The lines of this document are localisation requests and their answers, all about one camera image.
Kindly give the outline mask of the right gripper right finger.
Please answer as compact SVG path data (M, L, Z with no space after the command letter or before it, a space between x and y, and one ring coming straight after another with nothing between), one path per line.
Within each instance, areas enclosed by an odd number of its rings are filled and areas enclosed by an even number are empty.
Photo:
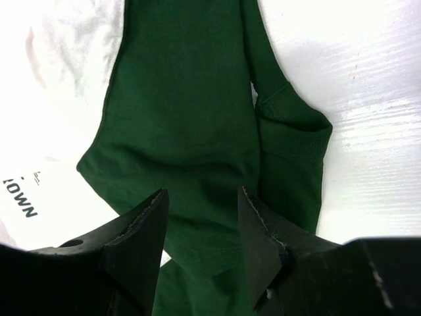
M251 307L257 313L299 258L339 247L293 224L244 186L238 191L237 214Z

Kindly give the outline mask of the cream and green t-shirt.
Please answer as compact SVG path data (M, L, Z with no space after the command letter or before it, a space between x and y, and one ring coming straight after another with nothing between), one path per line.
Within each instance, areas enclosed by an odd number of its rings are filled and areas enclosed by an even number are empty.
M1 178L68 157L123 214L170 195L154 315L250 315L237 223L246 187L315 232L332 133L284 76L262 1L22 1L26 54L52 109L24 88L1 100Z

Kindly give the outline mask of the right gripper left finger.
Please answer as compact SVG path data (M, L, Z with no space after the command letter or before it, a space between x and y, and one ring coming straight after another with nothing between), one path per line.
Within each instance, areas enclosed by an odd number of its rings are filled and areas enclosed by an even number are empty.
M150 315L169 197L158 190L133 210L68 241L30 252L31 283L58 315Z

